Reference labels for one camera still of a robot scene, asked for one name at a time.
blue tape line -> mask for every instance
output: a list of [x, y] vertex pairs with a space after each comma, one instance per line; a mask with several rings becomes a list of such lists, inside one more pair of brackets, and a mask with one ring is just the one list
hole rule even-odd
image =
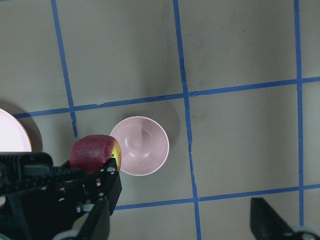
[[50, 110], [31, 111], [31, 112], [14, 114], [13, 116], [16, 119], [23, 119], [23, 118], [52, 115], [52, 114], [65, 114], [65, 113], [70, 113], [70, 109], [69, 108], [58, 108], [58, 109], [50, 109]]
[[243, 198], [243, 197], [253, 197], [260, 195], [269, 195], [269, 194], [280, 194], [280, 193], [288, 193], [299, 191], [298, 186], [294, 187], [285, 187], [285, 188], [277, 188], [277, 189], [269, 189], [269, 190], [260, 190], [260, 191], [247, 191], [247, 192], [239, 192], [239, 193], [231, 193], [231, 194], [223, 194], [223, 195], [214, 195], [214, 196], [204, 196], [200, 197], [200, 202], [205, 201], [214, 201], [214, 200], [223, 200], [223, 199], [234, 199], [234, 198]]
[[183, 93], [177, 93], [177, 94], [162, 95], [162, 96], [136, 98], [131, 100], [111, 101], [111, 102], [105, 102], [103, 104], [80, 105], [80, 106], [75, 106], [74, 110], [83, 111], [83, 110], [90, 110], [90, 109], [109, 108], [109, 107], [115, 107], [115, 106], [124, 106], [124, 105], [131, 105], [131, 104], [142, 104], [142, 103], [158, 102], [158, 101], [164, 101], [164, 100], [181, 99], [183, 97], [184, 97]]
[[298, 105], [298, 170], [299, 170], [299, 224], [304, 225], [304, 133], [302, 82], [297, 85]]
[[185, 70], [185, 58], [184, 58], [184, 48], [183, 48], [183, 41], [182, 41], [182, 34], [181, 34], [181, 22], [180, 22], [178, 0], [173, 0], [173, 11], [174, 11], [175, 33], [176, 33], [176, 41], [177, 41], [178, 56], [179, 56], [181, 82], [182, 82], [182, 89], [183, 89], [185, 124], [186, 124], [187, 140], [188, 140], [192, 194], [193, 194], [193, 201], [194, 201], [196, 238], [197, 240], [201, 240], [202, 235], [201, 235], [200, 211], [199, 211], [199, 202], [198, 202], [199, 199], [198, 199], [198, 191], [197, 191], [196, 179], [194, 175], [194, 164], [193, 164], [193, 158], [192, 158], [193, 139], [192, 139], [191, 116], [190, 116], [189, 91], [188, 91], [187, 76], [186, 76], [186, 70]]
[[194, 202], [193, 198], [168, 200], [168, 201], [146, 202], [146, 203], [116, 206], [115, 210], [140, 209], [140, 208], [149, 208], [149, 207], [175, 205], [175, 204], [189, 204], [189, 203], [193, 203], [193, 202]]
[[308, 77], [308, 78], [302, 79], [302, 83], [314, 83], [314, 82], [320, 82], [320, 77], [315, 76], [315, 77]]
[[294, 30], [295, 30], [296, 77], [299, 80], [299, 79], [302, 79], [299, 0], [294, 0]]
[[[305, 187], [305, 189], [320, 189], [320, 184], [307, 185], [304, 187]], [[277, 188], [277, 189], [268, 189], [268, 190], [248, 191], [248, 192], [231, 193], [231, 194], [223, 194], [223, 195], [205, 196], [205, 197], [198, 198], [196, 208], [199, 209], [199, 202], [243, 198], [243, 197], [254, 197], [254, 196], [261, 196], [261, 195], [280, 194], [280, 193], [289, 193], [289, 192], [297, 192], [297, 191], [299, 191], [299, 187], [295, 186], [295, 187], [285, 187], [285, 188]], [[150, 207], [176, 205], [176, 204], [190, 204], [193, 202], [194, 202], [194, 198], [185, 198], [185, 199], [177, 199], [177, 200], [166, 200], [166, 201], [156, 201], [156, 202], [120, 205], [120, 206], [116, 206], [115, 210], [150, 208]]]
[[248, 85], [240, 85], [240, 86], [222, 87], [222, 88], [215, 88], [215, 89], [208, 89], [208, 90], [191, 91], [189, 93], [189, 96], [195, 97], [200, 95], [222, 94], [222, 93], [237, 92], [237, 91], [244, 91], [244, 90], [279, 87], [279, 86], [297, 84], [297, 82], [298, 81], [296, 79], [291, 79], [291, 80], [271, 81], [271, 82], [265, 82], [265, 83], [256, 83], [256, 84], [248, 84]]
[[299, 224], [304, 226], [304, 132], [303, 132], [303, 80], [300, 40], [299, 0], [294, 0], [294, 30], [298, 110], [298, 170], [299, 170]]
[[69, 108], [70, 108], [73, 134], [74, 134], [74, 137], [77, 138], [78, 137], [77, 118], [76, 118], [76, 113], [75, 113], [75, 109], [74, 109], [74, 101], [72, 99], [72, 93], [71, 93], [71, 88], [70, 88], [69, 73], [68, 73], [68, 67], [67, 67], [67, 63], [66, 63], [65, 48], [64, 48], [64, 42], [63, 42], [62, 34], [61, 34], [60, 21], [59, 21], [59, 16], [58, 16], [58, 8], [57, 8], [56, 0], [51, 0], [51, 8], [52, 8], [56, 38], [57, 38], [57, 42], [58, 42], [58, 46], [59, 46], [59, 53], [60, 53], [60, 60], [61, 60], [66, 96], [67, 96], [68, 104], [69, 104]]
[[320, 189], [320, 184], [306, 185], [306, 186], [303, 186], [303, 189], [304, 190]]

screw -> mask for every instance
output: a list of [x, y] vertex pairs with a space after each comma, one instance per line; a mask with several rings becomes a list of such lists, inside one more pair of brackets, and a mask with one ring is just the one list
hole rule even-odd
[[110, 167], [107, 168], [106, 171], [107, 171], [107, 172], [113, 172], [113, 171], [115, 171], [115, 170], [116, 170], [116, 169], [115, 169], [114, 167], [111, 167], [111, 166], [110, 166]]
[[302, 234], [302, 239], [303, 240], [316, 240], [314, 236], [312, 236], [311, 234], [309, 233], [304, 233]]
[[285, 232], [285, 233], [283, 234], [283, 236], [285, 236], [285, 237], [291, 237], [292, 235], [293, 235], [292, 232]]

blue tape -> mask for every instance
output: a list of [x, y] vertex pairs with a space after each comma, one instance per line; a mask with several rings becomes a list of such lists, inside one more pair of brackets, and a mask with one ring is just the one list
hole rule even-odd
[[299, 170], [299, 224], [304, 226], [304, 131], [303, 131], [303, 80], [301, 62], [299, 0], [294, 0], [294, 30], [297, 78], [298, 111], [298, 170]]
[[299, 224], [304, 226], [304, 131], [302, 82], [297, 85], [298, 105], [298, 170], [299, 170]]
[[308, 78], [302, 79], [302, 83], [314, 83], [314, 82], [320, 82], [320, 77], [315, 76], [315, 77], [308, 77]]
[[234, 199], [234, 198], [243, 198], [243, 197], [253, 197], [260, 195], [269, 195], [269, 194], [280, 194], [280, 193], [289, 193], [299, 191], [299, 187], [285, 187], [285, 188], [277, 188], [277, 189], [269, 189], [269, 190], [260, 190], [260, 191], [247, 191], [247, 192], [239, 192], [239, 193], [231, 193], [231, 194], [223, 194], [223, 195], [214, 195], [214, 196], [204, 196], [200, 197], [200, 202], [205, 201], [214, 201], [214, 200], [223, 200], [223, 199]]
[[146, 203], [139, 203], [139, 204], [116, 206], [115, 210], [140, 209], [140, 208], [149, 208], [149, 207], [175, 205], [175, 204], [189, 204], [189, 203], [193, 203], [193, 202], [194, 202], [193, 198], [168, 200], [168, 201], [146, 202]]
[[31, 111], [25, 113], [14, 114], [13, 116], [16, 119], [30, 118], [36, 116], [44, 116], [44, 115], [52, 115], [52, 114], [65, 114], [70, 113], [69, 108], [58, 108], [58, 109], [50, 109], [50, 110], [41, 110], [41, 111]]
[[208, 89], [208, 90], [191, 91], [189, 93], [189, 96], [195, 97], [200, 95], [222, 94], [222, 93], [237, 92], [237, 91], [244, 91], [244, 90], [279, 87], [279, 86], [297, 84], [297, 82], [298, 81], [296, 79], [290, 79], [290, 80], [271, 81], [271, 82], [256, 83], [256, 84], [249, 84], [249, 85], [215, 88], [215, 89]]
[[299, 0], [294, 0], [296, 78], [302, 79]]
[[185, 125], [188, 140], [188, 151], [189, 151], [189, 163], [190, 163], [190, 175], [192, 183], [192, 194], [194, 201], [194, 217], [195, 217], [195, 228], [196, 228], [196, 238], [197, 240], [202, 239], [201, 235], [201, 224], [200, 224], [200, 212], [199, 212], [199, 199], [198, 191], [196, 185], [196, 179], [194, 175], [194, 164], [192, 159], [192, 127], [191, 127], [191, 116], [190, 116], [190, 103], [189, 103], [189, 91], [187, 84], [187, 76], [185, 70], [185, 58], [184, 58], [184, 48], [181, 34], [181, 22], [180, 22], [180, 12], [178, 0], [173, 0], [173, 11], [174, 11], [174, 22], [175, 22], [175, 33], [179, 56], [180, 74], [183, 89], [183, 100], [184, 100], [184, 113], [185, 113]]
[[165, 100], [181, 99], [183, 97], [184, 97], [183, 93], [177, 93], [177, 94], [162, 95], [162, 96], [136, 98], [131, 100], [111, 101], [111, 102], [105, 102], [103, 104], [80, 105], [80, 106], [75, 106], [74, 110], [83, 111], [83, 110], [90, 110], [90, 109], [109, 108], [109, 107], [115, 107], [115, 106], [124, 106], [124, 105], [131, 105], [131, 104], [142, 104], [142, 103], [158, 102], [158, 101], [165, 101]]
[[320, 189], [320, 184], [306, 185], [306, 186], [303, 186], [303, 189], [304, 190]]
[[58, 46], [59, 46], [59, 53], [60, 53], [60, 60], [61, 60], [66, 96], [67, 96], [68, 104], [69, 104], [69, 108], [70, 108], [70, 116], [71, 116], [71, 120], [72, 120], [73, 134], [74, 134], [74, 137], [77, 138], [78, 137], [77, 118], [76, 118], [75, 109], [74, 109], [74, 101], [73, 101], [72, 93], [71, 93], [68, 67], [67, 67], [67, 63], [66, 63], [65, 48], [64, 48], [64, 42], [63, 42], [62, 34], [61, 34], [60, 21], [59, 21], [59, 16], [58, 16], [58, 8], [57, 8], [56, 0], [51, 0], [51, 8], [52, 8], [52, 14], [53, 14], [53, 20], [54, 20], [56, 39], [57, 39]]

plate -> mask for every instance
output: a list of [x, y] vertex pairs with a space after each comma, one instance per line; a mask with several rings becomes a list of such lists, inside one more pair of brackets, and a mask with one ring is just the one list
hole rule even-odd
[[24, 127], [1, 108], [0, 152], [31, 152], [31, 142]]

pink bowl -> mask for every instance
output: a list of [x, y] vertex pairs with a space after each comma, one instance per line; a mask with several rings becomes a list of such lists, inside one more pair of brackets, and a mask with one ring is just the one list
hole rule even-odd
[[120, 170], [133, 176], [154, 173], [169, 154], [169, 139], [156, 121], [132, 116], [119, 122], [110, 133], [121, 146]]

